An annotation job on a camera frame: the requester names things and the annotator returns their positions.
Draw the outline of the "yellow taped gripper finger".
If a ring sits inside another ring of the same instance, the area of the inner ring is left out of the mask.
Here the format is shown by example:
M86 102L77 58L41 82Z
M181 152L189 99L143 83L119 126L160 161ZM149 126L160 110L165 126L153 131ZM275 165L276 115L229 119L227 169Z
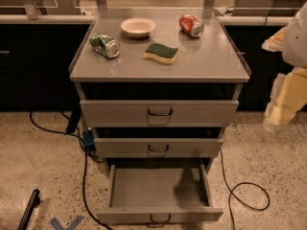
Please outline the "yellow taped gripper finger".
M307 69L295 67L287 75L278 74L273 82L263 128L276 132L284 128L307 104Z

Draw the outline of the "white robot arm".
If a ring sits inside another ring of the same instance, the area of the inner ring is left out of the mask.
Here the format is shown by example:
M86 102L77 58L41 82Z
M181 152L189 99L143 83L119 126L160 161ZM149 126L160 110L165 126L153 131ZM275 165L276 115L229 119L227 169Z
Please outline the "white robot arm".
M275 132L284 128L307 104L307 3L262 48L281 52L283 60L293 66L289 74L277 75L264 114L263 128Z

